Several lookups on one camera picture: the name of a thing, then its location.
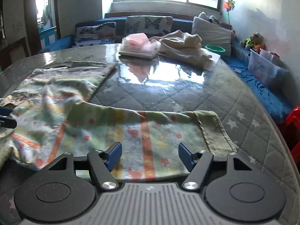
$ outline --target metal screw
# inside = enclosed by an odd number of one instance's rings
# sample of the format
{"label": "metal screw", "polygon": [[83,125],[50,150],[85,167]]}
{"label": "metal screw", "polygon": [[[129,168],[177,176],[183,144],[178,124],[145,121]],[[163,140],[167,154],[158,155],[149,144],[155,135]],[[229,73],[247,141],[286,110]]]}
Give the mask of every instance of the metal screw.
{"label": "metal screw", "polygon": [[102,188],[106,189],[106,190],[112,190],[114,189],[115,187],[117,187],[117,184],[114,183],[114,182],[111,182],[111,181],[108,181],[108,182],[104,182],[102,184]]}
{"label": "metal screw", "polygon": [[190,181],[190,182],[184,183],[183,187],[186,188],[187,190],[195,190],[198,188],[198,184]]}

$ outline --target red plastic chair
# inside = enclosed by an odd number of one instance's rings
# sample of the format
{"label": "red plastic chair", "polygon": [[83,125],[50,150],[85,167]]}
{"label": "red plastic chair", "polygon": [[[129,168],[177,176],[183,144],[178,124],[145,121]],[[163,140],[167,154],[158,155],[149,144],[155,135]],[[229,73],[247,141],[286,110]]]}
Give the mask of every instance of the red plastic chair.
{"label": "red plastic chair", "polygon": [[[297,130],[300,131],[300,106],[295,107],[285,120],[286,126],[292,123],[296,126]],[[291,154],[296,164],[300,162],[300,141],[291,150]]]}

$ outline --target cushion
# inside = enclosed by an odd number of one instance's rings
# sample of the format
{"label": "cushion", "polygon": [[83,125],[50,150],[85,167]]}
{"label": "cushion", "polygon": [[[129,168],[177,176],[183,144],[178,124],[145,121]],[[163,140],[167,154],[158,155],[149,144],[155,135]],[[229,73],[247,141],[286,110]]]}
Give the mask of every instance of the cushion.
{"label": "cushion", "polygon": [[105,45],[105,44],[114,44],[115,41],[111,39],[101,39],[101,40],[88,40],[88,41],[82,41],[77,42],[75,41],[74,47],[82,47],[82,46],[96,46],[96,45]]}
{"label": "cushion", "polygon": [[192,34],[198,34],[202,39],[202,47],[216,45],[226,49],[225,56],[231,55],[231,32],[218,25],[214,25],[199,17],[194,17]]}
{"label": "cushion", "polygon": [[148,38],[164,36],[171,32],[173,17],[129,16],[126,18],[124,35],[145,33]]}
{"label": "cushion", "polygon": [[114,40],[116,36],[116,23],[107,22],[96,26],[78,27],[75,34],[75,41],[82,40],[82,38],[88,38],[86,40]]}

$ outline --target sofa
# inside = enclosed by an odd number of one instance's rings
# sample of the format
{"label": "sofa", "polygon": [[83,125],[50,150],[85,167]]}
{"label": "sofa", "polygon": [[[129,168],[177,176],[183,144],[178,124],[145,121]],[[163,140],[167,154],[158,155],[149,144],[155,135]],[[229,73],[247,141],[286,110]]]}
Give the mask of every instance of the sofa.
{"label": "sofa", "polygon": [[[79,27],[85,27],[85,26],[95,26],[107,22],[115,22],[116,23],[116,38],[115,43],[121,43],[122,38],[124,37],[125,32],[125,22],[126,17],[119,17],[119,18],[108,18],[108,19],[100,19],[95,21],[89,21],[89,22],[83,22],[78,23],[75,25],[75,30]],[[183,19],[173,19],[172,23],[172,29],[171,32],[174,32],[176,30],[181,30],[182,32],[188,32],[191,33],[192,31],[192,25],[193,21],[191,20],[183,20]],[[45,53],[45,52],[53,52],[58,50],[64,50],[71,48],[74,44],[74,35],[68,35],[65,36],[54,43],[44,47],[42,50],[39,51],[39,54]]]}

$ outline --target green plastic basket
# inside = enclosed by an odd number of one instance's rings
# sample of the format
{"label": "green plastic basket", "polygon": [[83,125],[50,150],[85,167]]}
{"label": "green plastic basket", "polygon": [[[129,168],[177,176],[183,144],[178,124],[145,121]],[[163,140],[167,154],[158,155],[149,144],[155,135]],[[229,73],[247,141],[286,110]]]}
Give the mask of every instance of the green plastic basket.
{"label": "green plastic basket", "polygon": [[215,46],[215,45],[206,45],[205,48],[221,56],[226,52],[226,50],[223,47]]}

